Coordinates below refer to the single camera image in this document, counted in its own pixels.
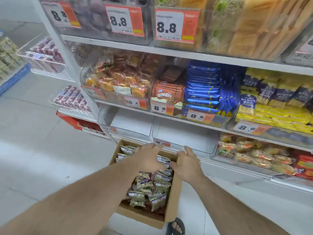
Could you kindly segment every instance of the stack of blue packages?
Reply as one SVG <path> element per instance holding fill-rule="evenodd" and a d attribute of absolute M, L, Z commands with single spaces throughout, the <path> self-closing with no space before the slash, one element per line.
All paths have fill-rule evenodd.
<path fill-rule="evenodd" d="M 191 60 L 186 72 L 184 107 L 231 117 L 240 101 L 245 68 Z"/>

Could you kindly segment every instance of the left hand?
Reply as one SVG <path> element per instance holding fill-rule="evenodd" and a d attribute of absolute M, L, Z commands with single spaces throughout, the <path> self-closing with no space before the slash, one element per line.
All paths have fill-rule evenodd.
<path fill-rule="evenodd" d="M 164 170 L 165 165 L 157 160 L 157 154 L 162 149 L 162 145 L 149 143 L 138 147 L 135 154 L 129 158 L 133 158 L 135 166 L 141 172 L 155 172 Z"/>

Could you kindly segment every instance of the black sandal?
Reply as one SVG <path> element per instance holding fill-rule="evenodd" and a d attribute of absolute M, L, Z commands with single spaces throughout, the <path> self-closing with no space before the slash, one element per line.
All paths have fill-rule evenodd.
<path fill-rule="evenodd" d="M 176 222 L 177 225 L 182 230 L 182 233 L 178 232 L 176 229 L 172 227 L 173 222 Z M 185 234 L 185 226 L 184 223 L 179 219 L 176 218 L 173 222 L 168 223 L 166 234 L 165 235 L 184 235 Z"/>

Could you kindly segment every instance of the right hand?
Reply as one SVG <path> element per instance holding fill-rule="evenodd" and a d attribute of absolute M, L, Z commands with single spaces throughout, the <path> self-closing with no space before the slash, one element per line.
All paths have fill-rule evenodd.
<path fill-rule="evenodd" d="M 175 174 L 177 174 L 183 181 L 193 186 L 205 175 L 201 169 L 201 163 L 193 150 L 187 146 L 184 148 L 187 154 L 184 151 L 177 152 L 180 163 L 177 164 L 176 162 L 171 161 L 170 166 L 174 169 Z"/>

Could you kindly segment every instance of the blue cardboard edge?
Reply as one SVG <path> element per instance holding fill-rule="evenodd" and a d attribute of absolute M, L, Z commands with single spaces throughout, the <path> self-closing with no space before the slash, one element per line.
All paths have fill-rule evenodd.
<path fill-rule="evenodd" d="M 30 65 L 28 63 L 24 67 L 22 67 L 16 74 L 14 74 L 13 77 L 11 77 L 2 86 L 0 86 L 0 96 L 29 72 L 30 72 Z"/>

